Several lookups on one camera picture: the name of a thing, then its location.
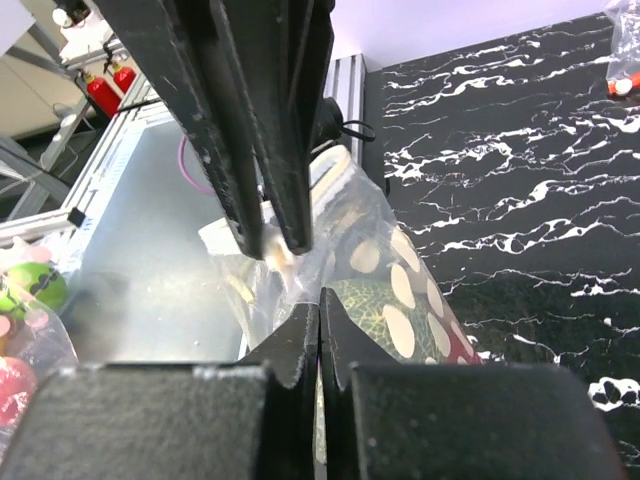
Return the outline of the green netted melon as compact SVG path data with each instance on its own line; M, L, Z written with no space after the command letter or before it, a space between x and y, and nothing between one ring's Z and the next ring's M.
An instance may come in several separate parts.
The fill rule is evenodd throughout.
M452 342L426 299L415 297L409 307L390 284L362 278L334 281L329 287L350 319L394 359L443 363L452 352Z

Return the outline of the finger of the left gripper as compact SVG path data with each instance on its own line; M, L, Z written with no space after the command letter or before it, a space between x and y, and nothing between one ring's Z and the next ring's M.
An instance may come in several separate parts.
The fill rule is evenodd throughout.
M332 1L212 1L211 91L226 175L218 197L242 253L265 251L257 183L289 250L312 246L309 163L333 44Z
M100 1L98 9L198 154L240 251L262 256L250 141L208 1Z

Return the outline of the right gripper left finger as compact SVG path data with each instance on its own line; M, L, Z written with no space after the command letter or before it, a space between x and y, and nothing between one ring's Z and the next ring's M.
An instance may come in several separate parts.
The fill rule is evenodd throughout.
M319 309L234 363L97 364L36 391L5 479L310 479Z

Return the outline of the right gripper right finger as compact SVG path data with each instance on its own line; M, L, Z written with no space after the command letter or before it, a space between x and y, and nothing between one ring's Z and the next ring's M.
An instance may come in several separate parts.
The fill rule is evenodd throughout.
M320 300L331 479L621 479L586 386L550 365L401 363Z

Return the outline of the polka dot zip bag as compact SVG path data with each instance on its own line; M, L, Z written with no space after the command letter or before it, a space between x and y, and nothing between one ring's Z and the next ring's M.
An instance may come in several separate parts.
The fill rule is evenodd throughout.
M262 343L296 305L318 303L321 289L331 289L332 282L358 278L390 284L409 307L415 297L426 299L446 333L452 322L463 331L385 194L349 150L342 145L326 149L311 162L310 174L314 239L309 252L289 252L268 201L261 205L268 222L261 260L240 252L225 219L199 231L247 348Z

